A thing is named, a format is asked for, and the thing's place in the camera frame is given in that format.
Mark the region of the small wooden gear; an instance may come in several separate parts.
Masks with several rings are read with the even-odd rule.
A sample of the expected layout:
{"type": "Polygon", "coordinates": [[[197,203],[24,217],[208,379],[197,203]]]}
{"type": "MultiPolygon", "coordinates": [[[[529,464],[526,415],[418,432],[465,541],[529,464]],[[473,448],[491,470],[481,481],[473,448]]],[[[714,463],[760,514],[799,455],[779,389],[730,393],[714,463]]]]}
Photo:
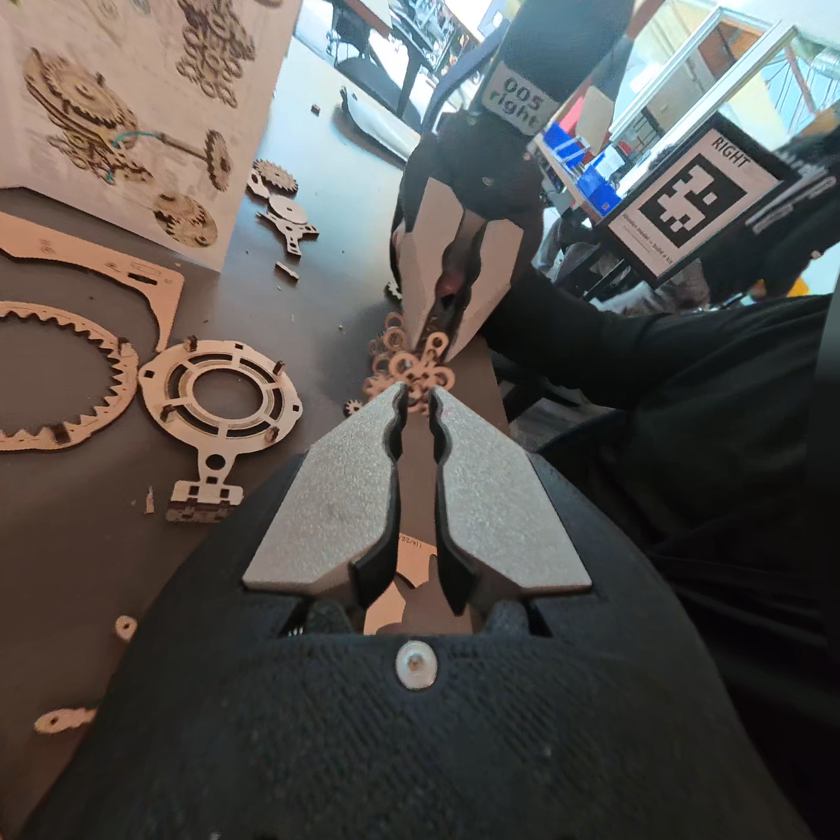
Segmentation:
{"type": "Polygon", "coordinates": [[[296,195],[299,184],[296,178],[278,164],[272,161],[257,159],[254,161],[254,169],[263,183],[274,187],[282,193],[296,195]]]}

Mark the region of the person's right hand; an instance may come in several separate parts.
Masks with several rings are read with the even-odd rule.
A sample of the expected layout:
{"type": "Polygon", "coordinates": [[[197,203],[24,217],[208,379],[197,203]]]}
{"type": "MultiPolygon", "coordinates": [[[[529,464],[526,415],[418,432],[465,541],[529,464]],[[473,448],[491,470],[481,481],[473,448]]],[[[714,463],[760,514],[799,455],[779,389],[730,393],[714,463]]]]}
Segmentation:
{"type": "Polygon", "coordinates": [[[465,285],[470,262],[469,250],[456,248],[452,244],[444,253],[441,275],[436,285],[438,302],[449,308],[465,285]]]}

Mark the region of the wooden offcut sheet curved cutout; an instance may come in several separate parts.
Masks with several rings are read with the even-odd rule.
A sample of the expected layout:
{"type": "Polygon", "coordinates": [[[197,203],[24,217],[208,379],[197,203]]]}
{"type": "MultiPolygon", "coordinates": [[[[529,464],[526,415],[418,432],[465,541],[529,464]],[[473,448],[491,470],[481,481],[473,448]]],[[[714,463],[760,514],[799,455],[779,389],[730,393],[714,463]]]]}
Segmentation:
{"type": "Polygon", "coordinates": [[[72,266],[142,294],[159,333],[156,350],[170,344],[184,276],[151,262],[1,213],[1,250],[11,259],[72,266]]]}

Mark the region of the round slotted wooden frame plate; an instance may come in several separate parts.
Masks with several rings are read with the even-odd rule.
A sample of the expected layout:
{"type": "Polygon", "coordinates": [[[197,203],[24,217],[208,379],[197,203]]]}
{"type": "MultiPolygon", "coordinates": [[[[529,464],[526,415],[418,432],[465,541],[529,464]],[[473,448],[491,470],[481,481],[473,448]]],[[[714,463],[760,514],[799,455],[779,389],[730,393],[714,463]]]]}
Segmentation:
{"type": "Polygon", "coordinates": [[[191,336],[141,369],[139,383],[149,414],[197,456],[198,477],[176,481],[167,521],[216,523],[241,504],[243,488],[228,483],[236,458],[277,445],[303,415],[285,368],[245,343],[191,336]],[[205,408],[195,394],[196,384],[213,373],[240,376],[254,386],[259,393],[255,411],[227,418],[205,408]]]}

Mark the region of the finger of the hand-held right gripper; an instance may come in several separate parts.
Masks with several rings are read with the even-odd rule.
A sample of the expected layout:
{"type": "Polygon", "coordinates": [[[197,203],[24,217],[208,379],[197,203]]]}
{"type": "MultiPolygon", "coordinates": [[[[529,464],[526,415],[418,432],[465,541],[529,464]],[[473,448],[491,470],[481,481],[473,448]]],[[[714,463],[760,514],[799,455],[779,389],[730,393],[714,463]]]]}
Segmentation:
{"type": "Polygon", "coordinates": [[[511,278],[522,241],[522,229],[508,219],[491,220],[480,233],[477,268],[467,278],[447,327],[449,344],[444,360],[453,359],[469,344],[511,287],[511,278]]]}
{"type": "Polygon", "coordinates": [[[414,226],[407,229],[396,257],[402,289],[403,328],[408,347],[424,343],[424,331],[438,300],[437,284],[444,273],[447,249],[466,241],[469,218],[452,188],[427,180],[414,226]]]}

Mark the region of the person's right forearm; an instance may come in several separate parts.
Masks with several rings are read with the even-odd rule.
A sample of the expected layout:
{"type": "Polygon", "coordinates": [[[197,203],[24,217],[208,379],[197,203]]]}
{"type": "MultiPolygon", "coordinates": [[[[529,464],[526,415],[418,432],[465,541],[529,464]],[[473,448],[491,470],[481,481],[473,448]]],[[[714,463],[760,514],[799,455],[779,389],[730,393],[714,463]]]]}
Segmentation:
{"type": "Polygon", "coordinates": [[[833,295],[786,298],[746,308],[628,317],[602,311],[552,286],[535,269],[487,319],[489,347],[555,385],[601,406],[721,401],[802,379],[812,388],[833,295]]]}

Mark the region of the wooden ring cluster shaft assembly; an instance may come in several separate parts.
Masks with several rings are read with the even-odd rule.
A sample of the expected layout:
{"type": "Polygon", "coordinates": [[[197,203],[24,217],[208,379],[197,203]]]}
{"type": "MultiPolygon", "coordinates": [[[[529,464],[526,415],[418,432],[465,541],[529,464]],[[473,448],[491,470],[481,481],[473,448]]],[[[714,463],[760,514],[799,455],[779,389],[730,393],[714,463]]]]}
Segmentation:
{"type": "Polygon", "coordinates": [[[432,314],[423,328],[419,344],[409,346],[407,331],[400,312],[390,312],[384,331],[369,342],[371,376],[362,385],[364,400],[349,400],[343,415],[351,417],[371,403],[395,383],[407,387],[409,413],[428,413],[428,394],[433,387],[451,391],[456,383],[455,372],[446,365],[449,337],[440,329],[440,315],[432,314]]]}

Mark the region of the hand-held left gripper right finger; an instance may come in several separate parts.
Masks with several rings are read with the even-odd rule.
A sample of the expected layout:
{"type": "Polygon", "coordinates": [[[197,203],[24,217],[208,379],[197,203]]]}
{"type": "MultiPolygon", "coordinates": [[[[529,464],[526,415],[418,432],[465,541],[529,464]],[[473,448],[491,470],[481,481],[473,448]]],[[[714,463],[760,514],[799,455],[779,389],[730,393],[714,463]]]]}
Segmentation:
{"type": "Polygon", "coordinates": [[[530,454],[439,386],[428,409],[437,574],[452,612],[588,592],[592,578],[530,454]]]}

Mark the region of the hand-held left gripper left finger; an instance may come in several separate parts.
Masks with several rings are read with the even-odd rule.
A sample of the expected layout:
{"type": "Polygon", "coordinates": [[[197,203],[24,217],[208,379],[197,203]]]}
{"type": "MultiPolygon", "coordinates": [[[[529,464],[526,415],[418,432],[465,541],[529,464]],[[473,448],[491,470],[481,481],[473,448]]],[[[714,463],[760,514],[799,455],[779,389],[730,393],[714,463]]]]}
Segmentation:
{"type": "Polygon", "coordinates": [[[396,572],[406,414],[407,386],[397,382],[310,447],[245,588],[363,610],[385,592],[396,572]]]}

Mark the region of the black framed tag placard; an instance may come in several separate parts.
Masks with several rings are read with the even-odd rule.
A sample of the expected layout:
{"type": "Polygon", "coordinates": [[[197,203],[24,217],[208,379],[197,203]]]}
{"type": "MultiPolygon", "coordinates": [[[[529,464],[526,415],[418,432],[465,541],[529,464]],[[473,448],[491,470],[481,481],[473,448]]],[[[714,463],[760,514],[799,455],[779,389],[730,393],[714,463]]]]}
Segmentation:
{"type": "Polygon", "coordinates": [[[791,165],[714,112],[647,171],[596,238],[656,289],[798,180],[791,165]]]}

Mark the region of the small triangular wooden offcut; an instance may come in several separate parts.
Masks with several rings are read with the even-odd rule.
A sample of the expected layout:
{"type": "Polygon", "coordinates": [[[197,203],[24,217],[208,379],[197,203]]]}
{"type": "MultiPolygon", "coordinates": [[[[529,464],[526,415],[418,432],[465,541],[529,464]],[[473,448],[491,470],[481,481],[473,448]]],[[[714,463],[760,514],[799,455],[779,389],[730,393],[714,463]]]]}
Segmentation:
{"type": "Polygon", "coordinates": [[[437,550],[400,534],[395,577],[364,617],[364,635],[471,635],[469,612],[453,613],[438,579],[437,550]]]}

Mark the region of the small wooden link piece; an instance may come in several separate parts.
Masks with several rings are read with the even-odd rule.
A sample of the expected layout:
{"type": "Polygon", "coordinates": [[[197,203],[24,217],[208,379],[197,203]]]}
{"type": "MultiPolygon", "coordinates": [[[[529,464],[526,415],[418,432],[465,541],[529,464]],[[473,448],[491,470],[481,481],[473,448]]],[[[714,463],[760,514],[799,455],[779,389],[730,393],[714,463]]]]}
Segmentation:
{"type": "Polygon", "coordinates": [[[39,735],[52,736],[69,730],[78,730],[92,723],[98,709],[58,708],[38,717],[34,722],[34,731],[39,735]]]}

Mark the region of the blue plastic bin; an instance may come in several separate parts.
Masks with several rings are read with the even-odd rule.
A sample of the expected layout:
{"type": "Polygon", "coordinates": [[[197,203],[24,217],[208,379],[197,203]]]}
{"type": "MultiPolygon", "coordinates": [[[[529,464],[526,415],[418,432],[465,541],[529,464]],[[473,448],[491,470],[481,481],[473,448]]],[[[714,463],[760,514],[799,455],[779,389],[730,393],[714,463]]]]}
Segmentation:
{"type": "Polygon", "coordinates": [[[582,165],[590,149],[585,139],[569,134],[556,121],[552,121],[544,131],[542,141],[551,154],[570,169],[582,165]]]}
{"type": "Polygon", "coordinates": [[[600,154],[583,171],[576,184],[585,201],[599,217],[607,216],[622,201],[611,180],[614,171],[615,167],[606,159],[606,155],[600,154]]]}

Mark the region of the wooden disc with arms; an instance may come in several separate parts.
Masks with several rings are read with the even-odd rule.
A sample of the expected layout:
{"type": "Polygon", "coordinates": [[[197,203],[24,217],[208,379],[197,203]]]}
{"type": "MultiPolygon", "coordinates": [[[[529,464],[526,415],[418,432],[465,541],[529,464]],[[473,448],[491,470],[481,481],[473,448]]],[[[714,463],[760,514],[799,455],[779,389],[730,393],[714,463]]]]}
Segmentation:
{"type": "Polygon", "coordinates": [[[303,238],[316,238],[319,230],[311,224],[303,208],[291,199],[273,195],[268,199],[265,211],[258,211],[256,217],[272,226],[283,239],[287,254],[301,258],[300,242],[303,238]]]}

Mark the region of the paper instruction booklet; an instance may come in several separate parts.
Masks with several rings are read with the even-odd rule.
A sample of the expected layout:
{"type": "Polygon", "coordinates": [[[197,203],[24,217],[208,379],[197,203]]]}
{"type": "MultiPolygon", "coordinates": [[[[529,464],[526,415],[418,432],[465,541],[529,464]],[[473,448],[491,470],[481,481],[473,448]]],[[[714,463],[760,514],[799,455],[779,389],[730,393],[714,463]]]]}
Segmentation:
{"type": "Polygon", "coordinates": [[[300,9],[2,1],[2,186],[221,270],[300,9]]]}

